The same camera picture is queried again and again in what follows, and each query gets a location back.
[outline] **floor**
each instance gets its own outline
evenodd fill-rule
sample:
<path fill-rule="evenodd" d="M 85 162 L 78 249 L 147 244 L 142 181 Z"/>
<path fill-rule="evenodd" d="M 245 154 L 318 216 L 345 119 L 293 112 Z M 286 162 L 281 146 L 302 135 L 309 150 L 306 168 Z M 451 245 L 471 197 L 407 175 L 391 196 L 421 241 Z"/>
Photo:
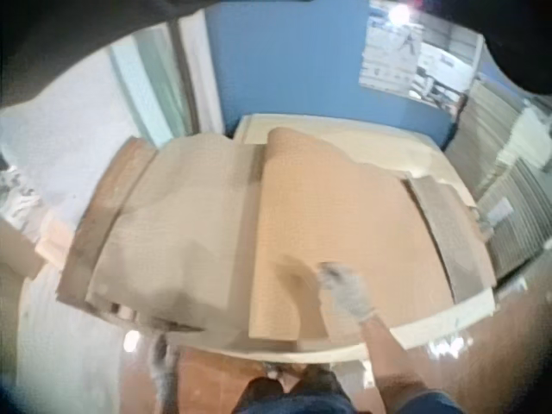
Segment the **floor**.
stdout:
<path fill-rule="evenodd" d="M 506 412 L 539 372 L 551 338 L 552 252 L 543 260 L 500 289 L 492 317 L 409 351 L 426 382 L 448 392 L 466 412 Z M 147 347 L 142 339 L 135 352 L 122 351 L 122 414 L 153 412 Z M 185 349 L 179 360 L 180 412 L 229 413 L 248 381 L 261 373 L 256 362 Z M 359 410 L 384 412 L 375 388 L 352 397 Z"/>
<path fill-rule="evenodd" d="M 46 265 L 23 285 L 16 390 L 25 412 L 117 413 L 125 332 L 57 302 L 59 281 L 57 269 Z"/>

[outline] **light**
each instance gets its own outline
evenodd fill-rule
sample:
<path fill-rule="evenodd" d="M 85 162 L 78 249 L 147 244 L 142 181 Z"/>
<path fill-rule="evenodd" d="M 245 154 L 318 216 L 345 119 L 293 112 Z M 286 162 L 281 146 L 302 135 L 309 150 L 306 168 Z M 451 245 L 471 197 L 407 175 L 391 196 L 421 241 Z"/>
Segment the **light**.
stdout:
<path fill-rule="evenodd" d="M 402 26 L 411 19 L 411 11 L 406 4 L 397 4 L 389 10 L 389 20 L 395 26 Z"/>
<path fill-rule="evenodd" d="M 127 335 L 124 336 L 124 341 L 122 342 L 122 348 L 127 352 L 134 352 L 138 346 L 138 341 L 140 340 L 140 332 L 137 330 L 130 330 L 127 332 Z"/>

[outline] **workbench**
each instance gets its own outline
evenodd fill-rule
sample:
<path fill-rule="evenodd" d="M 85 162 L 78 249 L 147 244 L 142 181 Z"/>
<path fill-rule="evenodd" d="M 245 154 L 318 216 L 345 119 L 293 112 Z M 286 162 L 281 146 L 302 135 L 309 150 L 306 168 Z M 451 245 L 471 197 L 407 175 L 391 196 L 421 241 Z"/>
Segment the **workbench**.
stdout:
<path fill-rule="evenodd" d="M 433 176 L 452 185 L 467 206 L 474 201 L 439 148 L 426 136 L 400 129 L 314 116 L 246 116 L 236 130 L 235 140 L 246 144 L 266 142 L 267 133 L 277 126 L 294 128 L 328 141 L 353 160 L 372 163 L 412 177 Z M 137 315 L 123 306 L 113 309 L 100 298 L 87 297 L 93 267 L 118 211 L 135 182 L 151 162 L 155 150 L 144 141 L 130 140 L 113 159 L 97 186 L 75 235 L 58 288 L 58 300 L 78 307 L 128 329 L 151 332 L 168 329 L 172 344 L 258 361 L 321 363 L 354 361 L 367 357 L 363 343 L 336 346 L 329 341 L 297 342 L 252 339 L 247 332 L 197 331 Z M 495 303 L 492 289 L 414 323 L 398 326 L 392 333 L 405 348 L 415 348 L 477 323 L 492 315 Z"/>

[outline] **work glove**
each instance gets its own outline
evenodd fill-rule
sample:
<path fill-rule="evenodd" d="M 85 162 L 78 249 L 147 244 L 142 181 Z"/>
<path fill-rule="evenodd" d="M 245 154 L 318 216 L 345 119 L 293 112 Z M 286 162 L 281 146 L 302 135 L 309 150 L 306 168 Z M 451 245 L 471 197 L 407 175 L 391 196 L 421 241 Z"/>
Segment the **work glove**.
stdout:
<path fill-rule="evenodd" d="M 165 334 L 157 335 L 149 349 L 148 362 L 157 389 L 157 400 L 163 404 L 176 401 L 178 361 L 178 350 L 168 347 Z"/>
<path fill-rule="evenodd" d="M 374 315 L 364 279 L 341 263 L 325 262 L 318 268 L 318 282 L 322 289 L 331 291 L 337 306 L 361 323 Z"/>

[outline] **blue wall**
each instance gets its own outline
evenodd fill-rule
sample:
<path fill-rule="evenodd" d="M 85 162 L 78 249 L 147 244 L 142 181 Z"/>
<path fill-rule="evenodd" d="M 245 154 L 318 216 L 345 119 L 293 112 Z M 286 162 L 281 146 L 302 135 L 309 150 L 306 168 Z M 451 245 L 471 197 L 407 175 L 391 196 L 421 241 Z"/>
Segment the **blue wall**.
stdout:
<path fill-rule="evenodd" d="M 335 116 L 429 135 L 450 117 L 359 85 L 368 0 L 218 3 L 207 26 L 228 132 L 255 112 Z"/>

